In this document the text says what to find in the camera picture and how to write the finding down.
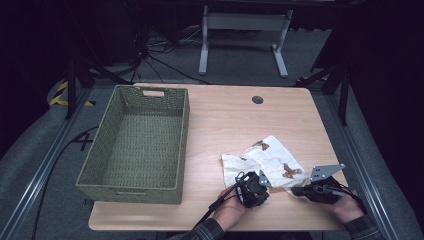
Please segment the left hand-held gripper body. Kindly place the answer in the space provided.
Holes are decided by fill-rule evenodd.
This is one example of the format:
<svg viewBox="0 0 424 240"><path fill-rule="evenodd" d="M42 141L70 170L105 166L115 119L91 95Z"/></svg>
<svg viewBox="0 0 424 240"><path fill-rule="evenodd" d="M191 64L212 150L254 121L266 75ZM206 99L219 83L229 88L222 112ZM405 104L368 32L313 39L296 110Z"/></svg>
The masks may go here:
<svg viewBox="0 0 424 240"><path fill-rule="evenodd" d="M271 187L271 183L262 170L259 173L240 172L235 177L235 181L238 199L245 207L260 206L269 198L268 189Z"/></svg>

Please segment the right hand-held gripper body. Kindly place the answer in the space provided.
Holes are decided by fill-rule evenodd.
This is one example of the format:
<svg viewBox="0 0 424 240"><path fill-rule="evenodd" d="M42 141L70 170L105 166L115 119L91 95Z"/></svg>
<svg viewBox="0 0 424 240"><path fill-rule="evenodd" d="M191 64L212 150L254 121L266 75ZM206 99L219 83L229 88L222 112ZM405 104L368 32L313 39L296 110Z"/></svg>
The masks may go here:
<svg viewBox="0 0 424 240"><path fill-rule="evenodd" d="M344 167L344 164L314 166L310 179L312 192L309 194L308 198L316 203L336 203L344 196L344 192L341 184L333 175L341 171Z"/></svg>

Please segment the white cloth with brown print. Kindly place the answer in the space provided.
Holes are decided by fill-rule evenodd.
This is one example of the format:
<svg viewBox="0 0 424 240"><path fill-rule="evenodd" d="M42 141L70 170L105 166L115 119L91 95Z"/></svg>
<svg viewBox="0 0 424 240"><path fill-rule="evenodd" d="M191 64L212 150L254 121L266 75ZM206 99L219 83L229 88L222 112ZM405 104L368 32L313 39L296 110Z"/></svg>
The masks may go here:
<svg viewBox="0 0 424 240"><path fill-rule="evenodd" d="M233 185L240 173L263 172L272 188L291 192L293 187L303 187L308 182L307 171L300 166L289 150L270 135L246 149L240 156L222 154L224 184Z"/></svg>

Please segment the green woven basket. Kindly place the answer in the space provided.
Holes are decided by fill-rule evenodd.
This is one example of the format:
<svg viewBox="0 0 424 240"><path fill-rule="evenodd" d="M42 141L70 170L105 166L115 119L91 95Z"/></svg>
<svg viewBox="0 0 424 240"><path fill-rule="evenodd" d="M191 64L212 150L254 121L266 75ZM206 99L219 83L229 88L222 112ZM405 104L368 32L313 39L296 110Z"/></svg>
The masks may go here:
<svg viewBox="0 0 424 240"><path fill-rule="evenodd" d="M116 86L76 187L95 201L181 203L189 114L185 88Z"/></svg>

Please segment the person's left hand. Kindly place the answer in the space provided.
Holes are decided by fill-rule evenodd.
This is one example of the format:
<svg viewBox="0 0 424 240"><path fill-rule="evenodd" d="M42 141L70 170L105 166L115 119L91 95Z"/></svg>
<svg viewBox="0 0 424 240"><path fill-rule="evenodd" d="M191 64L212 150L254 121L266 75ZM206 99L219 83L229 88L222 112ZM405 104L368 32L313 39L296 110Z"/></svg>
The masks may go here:
<svg viewBox="0 0 424 240"><path fill-rule="evenodd" d="M224 232L236 226L241 219L250 211L240 203L236 192L232 190L214 212L212 218L220 225Z"/></svg>

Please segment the person's right hand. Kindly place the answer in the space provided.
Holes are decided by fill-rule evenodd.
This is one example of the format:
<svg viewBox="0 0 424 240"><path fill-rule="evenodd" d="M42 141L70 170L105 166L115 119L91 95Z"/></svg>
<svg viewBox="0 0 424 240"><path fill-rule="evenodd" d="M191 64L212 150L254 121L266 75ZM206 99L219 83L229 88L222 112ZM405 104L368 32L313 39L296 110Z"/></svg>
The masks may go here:
<svg viewBox="0 0 424 240"><path fill-rule="evenodd" d="M364 216L364 212L358 203L349 195L344 195L336 203L328 205L327 210L342 223L347 223Z"/></svg>

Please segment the black tripod stand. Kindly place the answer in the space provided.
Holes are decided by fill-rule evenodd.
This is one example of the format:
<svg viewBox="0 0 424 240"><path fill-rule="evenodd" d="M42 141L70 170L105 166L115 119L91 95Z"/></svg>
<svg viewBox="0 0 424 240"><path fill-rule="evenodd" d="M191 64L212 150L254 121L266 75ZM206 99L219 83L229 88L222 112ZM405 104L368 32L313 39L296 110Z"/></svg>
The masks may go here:
<svg viewBox="0 0 424 240"><path fill-rule="evenodd" d="M294 87L306 87L318 80L325 79L325 83L321 88L324 95L333 95L337 89L340 89L338 114L341 123L347 125L347 102L349 93L350 75L348 66L331 66L323 69L309 77L300 77L294 84Z"/></svg>
<svg viewBox="0 0 424 240"><path fill-rule="evenodd" d="M131 82L124 80L99 64L79 56L72 57L68 65L68 76L66 77L68 82L66 119L70 119L77 109L77 83L80 83L83 88L92 88L94 86L94 74L90 72L91 69L94 69L100 75L112 80L116 84L131 85Z"/></svg>

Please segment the black cross tape mark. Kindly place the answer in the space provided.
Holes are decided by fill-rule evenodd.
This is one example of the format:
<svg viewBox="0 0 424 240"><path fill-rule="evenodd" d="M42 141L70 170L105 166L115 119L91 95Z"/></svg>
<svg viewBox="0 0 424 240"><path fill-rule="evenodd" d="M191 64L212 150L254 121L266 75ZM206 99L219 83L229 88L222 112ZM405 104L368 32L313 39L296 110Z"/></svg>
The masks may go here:
<svg viewBox="0 0 424 240"><path fill-rule="evenodd" d="M72 140L72 143L77 143L80 145L81 151L84 151L86 147L92 142L93 140L90 138L89 132L82 133Z"/></svg>

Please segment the yellow and black hazard tape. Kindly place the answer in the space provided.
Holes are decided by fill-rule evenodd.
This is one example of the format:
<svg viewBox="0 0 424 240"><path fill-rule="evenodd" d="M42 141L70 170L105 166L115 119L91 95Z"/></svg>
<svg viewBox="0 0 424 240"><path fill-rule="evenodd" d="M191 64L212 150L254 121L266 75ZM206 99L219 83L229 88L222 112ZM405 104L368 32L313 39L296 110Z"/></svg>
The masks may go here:
<svg viewBox="0 0 424 240"><path fill-rule="evenodd" d="M68 100L62 99L62 95L65 92L65 90L68 87L68 81L64 80L59 87L56 90L56 93L54 94L53 98L50 100L49 105L63 105L68 106L69 102ZM86 101L84 106L86 107L94 107L96 105L96 101Z"/></svg>

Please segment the aluminium floor rail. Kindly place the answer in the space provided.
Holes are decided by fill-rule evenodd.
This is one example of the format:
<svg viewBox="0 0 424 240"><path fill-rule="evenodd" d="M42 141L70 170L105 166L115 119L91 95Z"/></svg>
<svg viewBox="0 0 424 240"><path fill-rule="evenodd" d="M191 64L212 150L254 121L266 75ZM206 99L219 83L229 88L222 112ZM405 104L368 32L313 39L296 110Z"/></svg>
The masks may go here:
<svg viewBox="0 0 424 240"><path fill-rule="evenodd" d="M337 102L330 96L325 96L324 99L329 106L331 115L335 119L336 126L341 132L348 151L352 157L351 166L353 167L360 186L362 187L363 199L367 202L376 219L376 223L380 227L381 232L385 235L385 238L387 240L399 240L399 236L395 231L394 225L389 219L387 211L383 206L381 195L361 159L359 150L348 129L348 126L344 125L340 120Z"/></svg>
<svg viewBox="0 0 424 240"><path fill-rule="evenodd" d="M25 191L23 192L13 213L9 217L9 220L0 232L0 240L13 240L34 201L37 199L39 192L43 188L47 175L53 168L54 162L64 146L65 138L67 137L77 115L82 110L90 94L90 88L83 88L80 90L79 95L76 97L75 107L70 118L68 120L64 120L60 125L53 142L49 145L47 153L26 186Z"/></svg>

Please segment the grey metal table frame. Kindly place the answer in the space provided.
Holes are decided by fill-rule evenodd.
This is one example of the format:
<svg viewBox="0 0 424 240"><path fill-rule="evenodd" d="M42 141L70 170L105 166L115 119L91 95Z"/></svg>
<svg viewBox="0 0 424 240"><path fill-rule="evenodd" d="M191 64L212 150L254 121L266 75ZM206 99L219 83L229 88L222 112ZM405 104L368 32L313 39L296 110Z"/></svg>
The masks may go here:
<svg viewBox="0 0 424 240"><path fill-rule="evenodd" d="M252 30L279 32L279 40L271 46L274 59L282 78L288 77L282 48L292 20L293 11L288 10L283 15L243 14L243 13L215 13L210 12L209 7L203 7L201 22L202 47L198 73L205 75L208 65L208 31L209 30Z"/></svg>

